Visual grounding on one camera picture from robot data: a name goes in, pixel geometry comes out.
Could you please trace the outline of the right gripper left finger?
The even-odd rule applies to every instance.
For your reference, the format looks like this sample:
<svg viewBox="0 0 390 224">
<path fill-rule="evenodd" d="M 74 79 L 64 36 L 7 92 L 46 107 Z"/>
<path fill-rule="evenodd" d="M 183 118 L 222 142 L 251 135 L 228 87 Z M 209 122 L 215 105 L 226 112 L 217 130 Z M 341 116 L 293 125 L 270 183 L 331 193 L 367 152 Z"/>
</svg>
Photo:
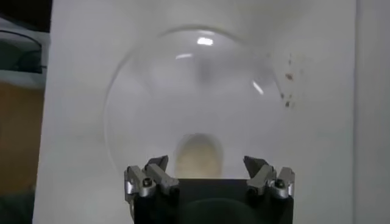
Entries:
<svg viewBox="0 0 390 224">
<path fill-rule="evenodd" d="M 157 192 L 168 197 L 178 198 L 180 194 L 179 180 L 170 177 L 166 172 L 168 156 L 150 159 L 141 169 L 129 166 L 124 171 L 124 198 L 130 203 L 136 197 L 149 198 Z"/>
</svg>

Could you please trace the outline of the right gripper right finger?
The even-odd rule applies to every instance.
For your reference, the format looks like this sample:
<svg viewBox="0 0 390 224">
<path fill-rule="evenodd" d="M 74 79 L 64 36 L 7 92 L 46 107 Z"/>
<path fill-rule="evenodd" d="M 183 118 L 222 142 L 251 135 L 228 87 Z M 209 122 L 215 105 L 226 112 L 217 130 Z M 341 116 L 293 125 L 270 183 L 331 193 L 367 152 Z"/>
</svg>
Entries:
<svg viewBox="0 0 390 224">
<path fill-rule="evenodd" d="M 247 186 L 256 196 L 262 196 L 268 191 L 279 200 L 294 197 L 295 173 L 291 168 L 282 167 L 277 173 L 264 159 L 251 156 L 245 156 L 243 162 L 250 176 L 246 181 Z"/>
</svg>

